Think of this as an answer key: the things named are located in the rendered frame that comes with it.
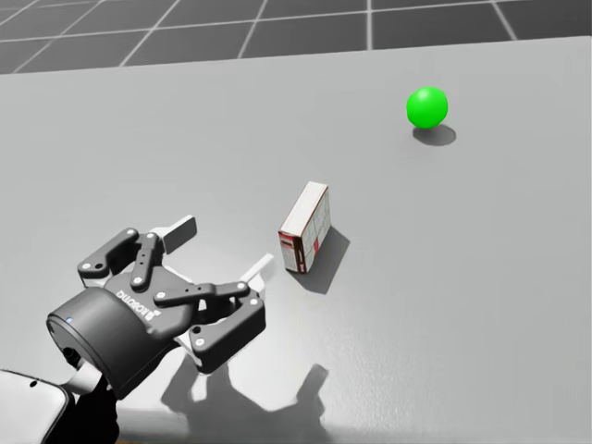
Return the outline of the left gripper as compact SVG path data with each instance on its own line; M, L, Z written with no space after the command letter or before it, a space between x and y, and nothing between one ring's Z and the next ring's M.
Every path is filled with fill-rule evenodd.
M265 330L262 272L273 263L272 254L224 284L195 284L168 269L154 271L165 254L196 234L192 215L145 233L124 228L78 264L85 286L92 281L103 287L84 289L47 316L56 346L99 370L119 401L177 348L210 375ZM120 274L130 264L131 275Z

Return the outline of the red and white carton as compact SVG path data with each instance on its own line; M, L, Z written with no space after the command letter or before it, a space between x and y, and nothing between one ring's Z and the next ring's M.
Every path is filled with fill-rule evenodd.
M285 268L308 273L330 228L329 187L309 181L278 230Z

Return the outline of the green ball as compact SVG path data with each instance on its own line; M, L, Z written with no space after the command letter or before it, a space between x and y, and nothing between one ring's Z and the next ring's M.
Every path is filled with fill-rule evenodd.
M437 87L426 86L414 91L406 103L406 116L415 127L428 130L438 126L447 116L449 102Z

